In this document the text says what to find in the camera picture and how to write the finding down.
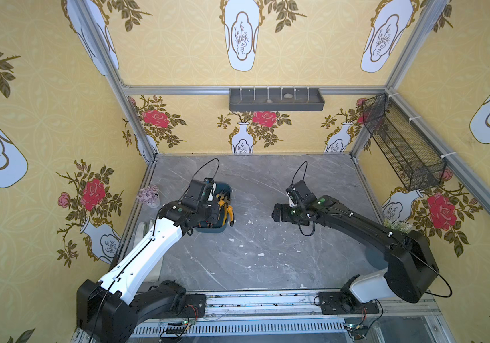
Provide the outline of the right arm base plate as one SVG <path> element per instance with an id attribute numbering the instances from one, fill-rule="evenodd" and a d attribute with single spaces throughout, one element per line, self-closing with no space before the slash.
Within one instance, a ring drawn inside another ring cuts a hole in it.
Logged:
<path id="1" fill-rule="evenodd" d="M 320 292 L 315 297 L 314 304 L 321 308 L 323 315 L 380 313 L 376 302 L 360 303 L 352 295 L 340 291 Z"/>

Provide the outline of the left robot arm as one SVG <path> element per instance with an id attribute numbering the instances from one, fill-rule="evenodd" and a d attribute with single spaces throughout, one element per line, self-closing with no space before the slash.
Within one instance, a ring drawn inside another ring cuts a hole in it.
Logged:
<path id="1" fill-rule="evenodd" d="M 186 289 L 170 280 L 139 292 L 161 258 L 184 235 L 201 225 L 217 225 L 221 206 L 212 200 L 189 207 L 173 201 L 158 211 L 145 237 L 97 282 L 84 281 L 77 291 L 77 326 L 89 341 L 127 342 L 142 322 L 182 313 Z"/>

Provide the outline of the teal plastic storage box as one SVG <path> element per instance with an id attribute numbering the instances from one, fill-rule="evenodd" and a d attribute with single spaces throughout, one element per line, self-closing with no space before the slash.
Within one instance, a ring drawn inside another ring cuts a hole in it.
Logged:
<path id="1" fill-rule="evenodd" d="M 196 230 L 200 233 L 218 234 L 226 227 L 234 226 L 235 214 L 231 204 L 232 189 L 227 183 L 218 183 L 213 193 L 213 206 L 217 209 L 216 216 L 207 222 L 200 222 Z"/>

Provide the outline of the yellow black pliers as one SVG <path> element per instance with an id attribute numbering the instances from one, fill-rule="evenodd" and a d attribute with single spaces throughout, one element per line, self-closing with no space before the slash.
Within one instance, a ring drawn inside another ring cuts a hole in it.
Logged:
<path id="1" fill-rule="evenodd" d="M 231 227 L 235 224 L 235 214 L 231 205 L 231 197 L 229 194 L 220 193 L 216 196 L 219 205 L 219 219 L 221 226 L 229 224 Z"/>

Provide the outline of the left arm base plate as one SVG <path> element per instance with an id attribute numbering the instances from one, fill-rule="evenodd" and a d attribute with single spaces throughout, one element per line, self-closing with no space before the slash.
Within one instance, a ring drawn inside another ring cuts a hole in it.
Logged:
<path id="1" fill-rule="evenodd" d="M 205 294 L 186 294 L 172 310 L 160 314 L 161 319 L 184 317 L 189 319 L 203 318 L 206 312 Z"/>

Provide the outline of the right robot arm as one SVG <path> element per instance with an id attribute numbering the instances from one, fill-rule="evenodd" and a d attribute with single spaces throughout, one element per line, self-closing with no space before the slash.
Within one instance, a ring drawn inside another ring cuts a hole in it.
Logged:
<path id="1" fill-rule="evenodd" d="M 387 267 L 368 275 L 354 276 L 342 287 L 344 298 L 351 307 L 392 297 L 418 303 L 438 277 L 434 255 L 421 233 L 392 230 L 357 214 L 333 197 L 325 195 L 308 205 L 294 207 L 275 204 L 271 217 L 275 222 L 299 227 L 309 224 L 329 227 L 382 253 Z"/>

